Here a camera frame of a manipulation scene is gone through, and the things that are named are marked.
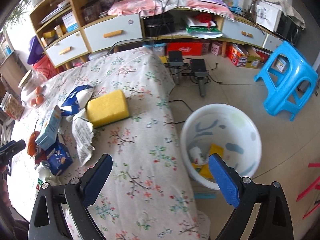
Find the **person's left hand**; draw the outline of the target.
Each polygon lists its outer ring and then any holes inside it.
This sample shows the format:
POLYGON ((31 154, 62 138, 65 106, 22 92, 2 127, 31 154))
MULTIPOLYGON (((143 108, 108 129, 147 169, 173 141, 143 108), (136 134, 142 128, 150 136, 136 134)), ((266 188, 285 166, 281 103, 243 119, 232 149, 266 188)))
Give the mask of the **person's left hand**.
POLYGON ((1 201, 6 207, 11 207, 11 201, 8 193, 7 181, 4 179, 4 174, 7 171, 7 166, 1 166, 1 201))

